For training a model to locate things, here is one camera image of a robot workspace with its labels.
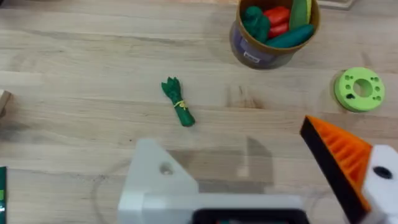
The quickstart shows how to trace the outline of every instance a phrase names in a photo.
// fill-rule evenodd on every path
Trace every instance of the screw hole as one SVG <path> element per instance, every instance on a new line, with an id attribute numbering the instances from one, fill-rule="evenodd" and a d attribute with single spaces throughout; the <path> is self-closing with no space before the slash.
<path id="1" fill-rule="evenodd" d="M 163 175 L 173 175 L 174 173 L 172 166 L 168 162 L 165 162 L 162 165 L 160 165 L 159 171 Z"/>
<path id="2" fill-rule="evenodd" d="M 392 179 L 391 171 L 385 167 L 382 166 L 373 167 L 373 172 L 375 172 L 381 178 L 389 180 Z"/>
<path id="3" fill-rule="evenodd" d="M 347 99 L 355 99 L 355 96 L 352 93 L 346 95 Z"/>

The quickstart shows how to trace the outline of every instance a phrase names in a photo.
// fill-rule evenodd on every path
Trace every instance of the green gear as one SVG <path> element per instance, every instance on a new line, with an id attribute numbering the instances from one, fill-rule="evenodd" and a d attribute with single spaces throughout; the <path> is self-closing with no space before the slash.
<path id="1" fill-rule="evenodd" d="M 359 86 L 360 94 L 354 86 Z M 335 80 L 335 95 L 338 102 L 352 112 L 366 112 L 380 106 L 385 98 L 381 78 L 372 70 L 354 67 Z"/>

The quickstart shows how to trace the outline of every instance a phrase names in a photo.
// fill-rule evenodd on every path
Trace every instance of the wooden block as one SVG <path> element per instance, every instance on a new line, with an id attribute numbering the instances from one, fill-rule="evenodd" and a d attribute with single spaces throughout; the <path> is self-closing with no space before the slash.
<path id="1" fill-rule="evenodd" d="M 349 10 L 354 2 L 355 0 L 318 0 L 318 5 L 332 9 Z"/>

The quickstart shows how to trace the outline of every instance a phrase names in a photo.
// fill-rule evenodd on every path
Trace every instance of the teal toy vegetable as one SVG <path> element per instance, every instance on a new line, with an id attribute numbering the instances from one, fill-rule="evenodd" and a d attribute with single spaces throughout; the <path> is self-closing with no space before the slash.
<path id="1" fill-rule="evenodd" d="M 292 10 L 290 11 L 289 30 L 294 30 L 306 24 L 308 24 L 307 0 L 293 0 Z"/>
<path id="2" fill-rule="evenodd" d="M 195 118 L 189 112 L 184 100 L 182 99 L 180 81 L 177 78 L 167 78 L 167 83 L 162 83 L 163 92 L 172 100 L 178 118 L 184 127 L 195 124 Z"/>
<path id="3" fill-rule="evenodd" d="M 313 33 L 314 26 L 307 24 L 268 40 L 266 45 L 278 48 L 294 47 L 307 41 Z"/>
<path id="4" fill-rule="evenodd" d="M 265 43 L 271 26 L 269 19 L 262 14 L 257 6 L 248 7 L 242 18 L 243 26 L 256 40 Z"/>

